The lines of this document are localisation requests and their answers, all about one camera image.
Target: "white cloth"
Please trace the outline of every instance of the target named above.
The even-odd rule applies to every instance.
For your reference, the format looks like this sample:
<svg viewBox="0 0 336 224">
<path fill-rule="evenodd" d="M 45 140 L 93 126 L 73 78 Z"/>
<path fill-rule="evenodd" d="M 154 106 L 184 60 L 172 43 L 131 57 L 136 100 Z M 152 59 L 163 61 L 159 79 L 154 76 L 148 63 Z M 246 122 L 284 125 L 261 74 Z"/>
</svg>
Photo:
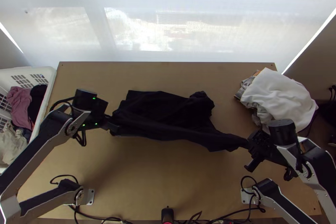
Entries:
<svg viewBox="0 0 336 224">
<path fill-rule="evenodd" d="M 0 159 L 2 163 L 11 164 L 26 147 L 27 139 L 22 135 L 22 130 L 15 131 L 10 121 L 7 122 L 3 133 L 0 133 Z"/>
<path fill-rule="evenodd" d="M 240 102 L 256 108 L 261 123 L 291 119 L 296 132 L 307 127 L 318 108 L 305 87 L 276 71 L 264 68 L 253 80 Z"/>
</svg>

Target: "black cloth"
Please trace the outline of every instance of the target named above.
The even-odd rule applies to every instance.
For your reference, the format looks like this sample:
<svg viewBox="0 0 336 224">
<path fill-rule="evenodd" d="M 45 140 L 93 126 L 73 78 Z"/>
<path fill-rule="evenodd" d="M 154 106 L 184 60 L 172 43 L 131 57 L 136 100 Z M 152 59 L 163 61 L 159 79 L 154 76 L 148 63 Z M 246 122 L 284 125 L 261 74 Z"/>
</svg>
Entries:
<svg viewBox="0 0 336 224">
<path fill-rule="evenodd" d="M 117 133 L 111 134 L 161 141 L 185 139 L 209 151 L 233 151 L 245 146 L 246 139 L 216 130 L 209 118 L 214 107 L 203 91 L 184 98 L 162 91 L 130 90 L 110 118 L 111 123 L 120 126 Z"/>
<path fill-rule="evenodd" d="M 33 87 L 30 91 L 31 103 L 29 104 L 28 107 L 28 116 L 34 123 L 36 122 L 36 118 L 39 113 L 39 108 L 41 107 L 47 87 L 48 87 L 47 85 L 37 85 Z"/>
</svg>

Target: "mounting plate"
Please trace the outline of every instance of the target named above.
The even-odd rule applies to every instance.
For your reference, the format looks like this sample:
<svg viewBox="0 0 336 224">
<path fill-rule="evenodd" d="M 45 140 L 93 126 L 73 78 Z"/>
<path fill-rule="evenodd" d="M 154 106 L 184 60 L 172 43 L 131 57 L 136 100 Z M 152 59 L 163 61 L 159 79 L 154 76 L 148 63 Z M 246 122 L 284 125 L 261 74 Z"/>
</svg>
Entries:
<svg viewBox="0 0 336 224">
<path fill-rule="evenodd" d="M 250 188 L 244 188 L 244 190 L 247 191 L 247 192 L 252 192 L 253 191 L 253 189 L 251 187 Z M 248 205 L 252 196 L 253 195 L 244 192 L 242 189 L 240 190 L 241 202 L 243 204 L 247 204 Z M 254 197 L 253 200 L 252 200 L 252 205 L 257 205 L 258 203 L 259 203 L 258 196 Z"/>
</svg>

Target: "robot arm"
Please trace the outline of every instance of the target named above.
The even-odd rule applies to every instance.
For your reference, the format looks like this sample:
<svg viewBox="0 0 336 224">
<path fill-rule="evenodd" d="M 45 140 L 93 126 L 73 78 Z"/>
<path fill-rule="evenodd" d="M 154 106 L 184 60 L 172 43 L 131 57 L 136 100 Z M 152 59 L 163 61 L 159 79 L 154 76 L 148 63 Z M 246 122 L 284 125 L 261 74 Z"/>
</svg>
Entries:
<svg viewBox="0 0 336 224">
<path fill-rule="evenodd" d="M 249 138 L 254 146 L 250 152 L 253 152 L 254 157 L 259 158 L 258 160 L 268 159 L 290 167 L 291 172 L 294 173 L 292 177 L 299 177 L 304 184 L 315 191 L 330 223 L 336 223 L 336 166 L 331 155 L 310 139 L 297 137 L 292 120 L 272 121 L 268 127 L 270 130 L 268 145 L 265 144 L 265 139 L 262 139 L 261 133 L 254 133 Z M 272 151 L 263 155 L 266 149 L 272 149 Z M 265 179 L 247 190 L 253 190 L 256 193 L 257 205 L 261 203 L 274 208 L 288 223 L 315 223 L 283 196 L 278 185 L 270 179 Z M 243 199 L 248 194 L 242 192 L 241 195 Z"/>
<path fill-rule="evenodd" d="M 0 223 L 27 223 L 63 204 L 79 206 L 93 203 L 93 189 L 84 189 L 68 179 L 61 180 L 57 188 L 24 202 L 19 203 L 16 197 L 22 184 L 54 147 L 70 138 L 76 138 L 79 144 L 85 146 L 85 131 L 90 129 L 102 128 L 118 135 L 119 126 L 112 124 L 110 116 L 105 114 L 108 103 L 99 99 L 97 94 L 78 89 L 73 98 L 57 102 L 52 109 L 69 100 L 73 100 L 72 105 L 63 105 L 48 113 L 41 124 L 39 135 L 1 174 Z M 65 113 L 69 107 L 71 115 Z M 252 172 L 265 159 L 287 167 L 289 178 L 300 177 L 315 190 L 330 222 L 336 223 L 336 169 L 330 154 L 307 138 L 298 139 L 291 120 L 274 121 L 269 128 L 271 138 L 260 132 L 255 132 L 249 138 L 249 152 L 253 160 L 246 169 Z M 304 149 L 303 153 L 299 151 L 300 145 Z M 286 199 L 270 179 L 255 184 L 250 191 L 254 191 L 257 196 L 255 204 L 262 203 L 277 209 L 289 223 L 315 223 Z M 242 194 L 243 197 L 251 198 L 251 195 Z"/>
</svg>

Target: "beige cloth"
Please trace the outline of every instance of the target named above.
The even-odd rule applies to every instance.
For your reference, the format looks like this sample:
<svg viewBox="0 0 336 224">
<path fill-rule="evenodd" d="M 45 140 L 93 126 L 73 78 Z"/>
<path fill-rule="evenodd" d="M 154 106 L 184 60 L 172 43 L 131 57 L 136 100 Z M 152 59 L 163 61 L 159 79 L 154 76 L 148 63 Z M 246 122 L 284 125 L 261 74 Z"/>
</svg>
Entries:
<svg viewBox="0 0 336 224">
<path fill-rule="evenodd" d="M 7 122 L 0 133 L 0 162 L 11 164 L 14 159 L 27 147 L 27 139 L 22 130 L 14 130 L 11 122 Z"/>
</svg>

